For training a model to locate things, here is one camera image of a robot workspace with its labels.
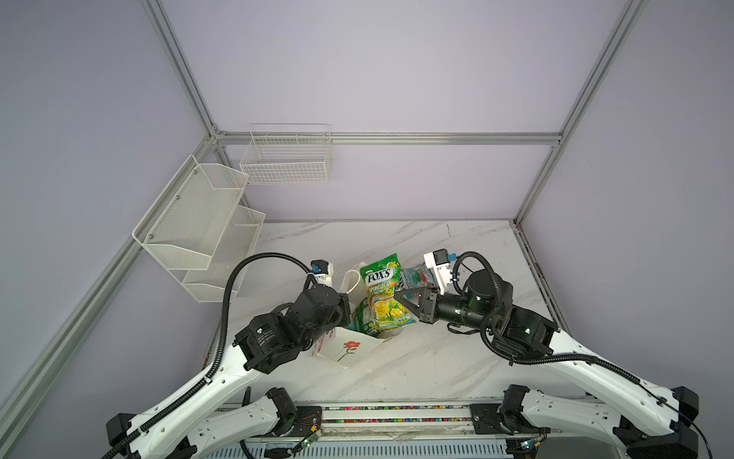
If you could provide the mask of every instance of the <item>white marble tabletop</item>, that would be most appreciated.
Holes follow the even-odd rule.
[[[505,220],[265,223],[255,253],[282,252],[308,264],[324,259],[334,264],[334,286],[360,261],[372,263],[397,253],[404,267],[423,261],[423,254],[445,248],[449,253],[481,253],[514,287],[513,303],[551,318],[528,268],[512,227]],[[479,264],[468,261],[469,267]],[[230,306],[229,336],[257,314],[292,302],[305,280],[287,261],[263,259],[247,267],[239,295]],[[508,366],[492,354],[479,335],[449,333],[446,324],[407,325],[365,360],[348,369],[301,353],[297,360],[257,381],[252,396],[284,387],[297,402],[378,400],[465,400],[501,397],[509,384],[562,397],[584,392],[538,366]]]

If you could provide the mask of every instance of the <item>mesh shelf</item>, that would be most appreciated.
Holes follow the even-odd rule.
[[[200,164],[193,156],[181,168],[190,169],[186,178],[180,185],[169,184],[167,188],[175,193],[165,198],[161,194],[159,202],[168,200],[164,209],[156,219],[154,204],[134,229],[133,238],[196,301],[220,302],[232,269],[252,255],[265,214],[240,205],[246,173],[220,164]],[[244,272],[236,279],[232,298]]]
[[[325,124],[251,124],[252,140],[240,169],[251,185],[329,181],[331,127]]]

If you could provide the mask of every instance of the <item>table surface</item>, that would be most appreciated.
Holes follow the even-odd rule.
[[[306,264],[313,259],[331,261],[338,288],[344,273],[360,261],[369,264],[397,253],[402,266],[413,267],[423,261],[424,253],[441,248],[456,254],[481,253],[513,285],[515,305],[552,319],[506,220],[265,223],[255,252],[287,253]],[[474,260],[467,264],[472,269],[480,266]],[[252,263],[230,305],[229,336],[234,337],[253,316],[294,301],[304,280],[303,271],[284,260]],[[584,395],[542,367],[509,366],[482,344],[478,334],[449,333],[443,322],[437,322],[407,325],[348,369],[314,358],[310,351],[301,353],[255,382],[252,396],[284,387],[297,402],[466,400],[501,397],[509,384],[560,397]]]

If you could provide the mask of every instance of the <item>gray marble vein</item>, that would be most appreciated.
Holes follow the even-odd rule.
[[[339,287],[344,273],[360,261],[371,263],[397,253],[403,266],[412,267],[423,261],[424,253],[441,248],[449,253],[481,253],[514,286],[513,303],[551,317],[504,220],[266,223],[255,252],[287,253],[306,264],[314,259],[331,261]],[[460,273],[466,278],[468,271]],[[287,261],[251,264],[230,307],[229,334],[233,336],[253,316],[293,301],[304,279],[303,272]],[[465,399],[500,397],[511,383],[559,396],[584,394],[543,368],[508,366],[484,347],[478,335],[454,335],[439,322],[408,325],[348,369],[301,353],[296,361],[256,382],[252,395],[285,387],[297,401]]]

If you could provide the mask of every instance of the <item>flower stem print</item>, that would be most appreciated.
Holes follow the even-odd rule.
[[[340,361],[342,358],[347,357],[349,354],[354,354],[355,353],[355,350],[359,346],[360,346],[360,343],[355,343],[354,341],[350,341],[348,343],[344,343],[344,349],[346,349],[346,352],[337,361]]]

